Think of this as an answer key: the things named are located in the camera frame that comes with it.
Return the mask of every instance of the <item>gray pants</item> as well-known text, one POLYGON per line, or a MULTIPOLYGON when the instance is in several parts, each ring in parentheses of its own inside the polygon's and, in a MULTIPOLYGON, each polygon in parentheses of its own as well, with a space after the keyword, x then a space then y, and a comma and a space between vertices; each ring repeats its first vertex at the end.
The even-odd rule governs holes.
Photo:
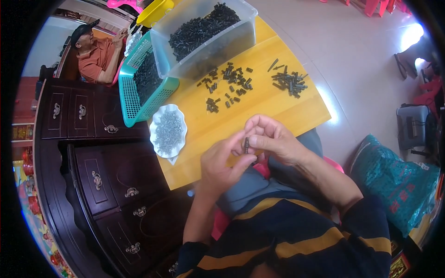
MULTIPOLYGON (((320 137, 314 129, 297 137, 306 148, 323 158, 320 137)), ((297 169, 285 166, 272 156, 268 167, 271 177, 266 180, 260 172, 249 166, 239 182, 225 192, 217 201, 218 207, 230 218, 255 197, 276 191, 294 191, 309 196, 314 201, 325 202, 321 193, 297 169)))

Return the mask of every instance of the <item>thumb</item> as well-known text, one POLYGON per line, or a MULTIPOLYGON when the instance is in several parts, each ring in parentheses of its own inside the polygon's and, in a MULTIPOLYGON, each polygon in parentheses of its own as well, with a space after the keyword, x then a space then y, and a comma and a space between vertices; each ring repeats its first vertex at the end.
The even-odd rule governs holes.
POLYGON ((230 179, 238 181, 241 175, 246 171, 246 169, 256 161, 256 155, 253 154, 244 154, 238 159, 235 165, 232 167, 232 171, 230 173, 230 179))
POLYGON ((249 137, 249 146, 255 149, 262 149, 277 153, 279 150, 279 142, 261 135, 252 135, 249 137))

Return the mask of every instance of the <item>wooden dresser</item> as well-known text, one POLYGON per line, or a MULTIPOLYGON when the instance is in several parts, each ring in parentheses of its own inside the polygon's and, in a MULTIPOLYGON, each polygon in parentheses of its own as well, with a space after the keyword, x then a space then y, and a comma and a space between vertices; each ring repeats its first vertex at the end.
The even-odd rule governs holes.
POLYGON ((172 277, 192 198, 170 191, 147 123, 124 125, 119 91, 45 81, 34 132, 44 220, 76 277, 172 277))

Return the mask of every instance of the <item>yellow table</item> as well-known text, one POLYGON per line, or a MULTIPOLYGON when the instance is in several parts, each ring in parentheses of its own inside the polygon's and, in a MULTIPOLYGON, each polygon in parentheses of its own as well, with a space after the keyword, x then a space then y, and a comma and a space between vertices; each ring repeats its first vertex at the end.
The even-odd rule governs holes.
MULTIPOLYGON (((230 60, 235 68, 243 68, 246 79, 252 78, 253 90, 248 90, 245 95, 240 96, 241 102, 235 102, 228 109, 225 107, 224 103, 228 100, 224 96, 225 93, 237 97, 235 92, 230 92, 226 80, 219 82, 213 94, 209 93, 204 84, 196 87, 198 82, 180 80, 179 88, 165 102, 179 107, 184 113, 188 128, 186 144, 174 165, 158 156, 171 190, 199 180, 201 154, 215 142, 243 129, 246 120, 252 115, 266 114, 282 122, 295 136, 331 118, 311 76, 304 79, 308 88, 301 92, 299 99, 290 97, 287 91, 281 91, 272 85, 271 76, 277 71, 267 72, 267 70, 276 58, 279 59, 276 65, 288 65, 289 73, 295 71, 305 75, 306 71, 285 43, 259 16, 255 19, 255 32, 256 45, 230 60), (247 67, 252 68, 253 73, 248 73, 247 67), (218 114, 206 110, 208 97, 214 100, 221 98, 217 103, 218 114)), ((219 78, 222 78, 221 70, 226 67, 226 63, 219 66, 219 78)), ((234 156, 229 158, 229 164, 233 165, 235 161, 234 156)))

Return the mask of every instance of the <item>hand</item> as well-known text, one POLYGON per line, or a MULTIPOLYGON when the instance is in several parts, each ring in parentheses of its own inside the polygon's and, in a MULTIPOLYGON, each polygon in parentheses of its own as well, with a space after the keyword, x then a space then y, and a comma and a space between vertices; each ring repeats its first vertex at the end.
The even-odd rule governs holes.
POLYGON ((201 182, 196 186, 196 194, 205 195, 211 201, 239 181, 241 175, 256 160, 253 154, 243 154, 233 167, 226 162, 232 151, 240 152, 240 140, 245 137, 244 130, 232 134, 229 138, 216 142, 201 156, 201 182))
POLYGON ((299 165, 310 153, 290 130, 268 116, 260 114, 252 116, 247 120, 244 131, 245 137, 249 137, 249 153, 264 150, 266 157, 274 155, 284 165, 299 165))

